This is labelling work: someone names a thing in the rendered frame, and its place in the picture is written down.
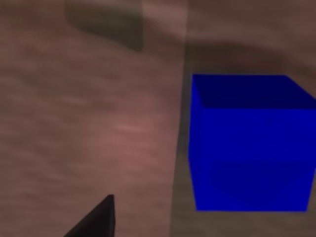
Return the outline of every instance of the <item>blue cube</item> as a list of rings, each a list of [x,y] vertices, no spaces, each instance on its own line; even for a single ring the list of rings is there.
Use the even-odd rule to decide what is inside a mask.
[[[197,211],[307,211],[315,160],[316,100],[289,77],[193,75]]]

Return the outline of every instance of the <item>cube's top face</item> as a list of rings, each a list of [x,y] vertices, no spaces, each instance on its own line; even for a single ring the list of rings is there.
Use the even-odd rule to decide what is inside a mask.
[[[316,100],[284,75],[193,75],[206,108],[316,109]]]

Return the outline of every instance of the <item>black triangular object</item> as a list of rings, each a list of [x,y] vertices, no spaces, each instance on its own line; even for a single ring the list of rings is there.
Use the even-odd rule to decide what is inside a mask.
[[[64,237],[114,237],[114,195],[108,195]]]

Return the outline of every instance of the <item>dark blue surface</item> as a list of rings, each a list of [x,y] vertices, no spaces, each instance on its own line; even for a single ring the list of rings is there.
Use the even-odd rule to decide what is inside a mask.
[[[315,104],[286,76],[194,75],[189,163],[197,210],[306,211]]]

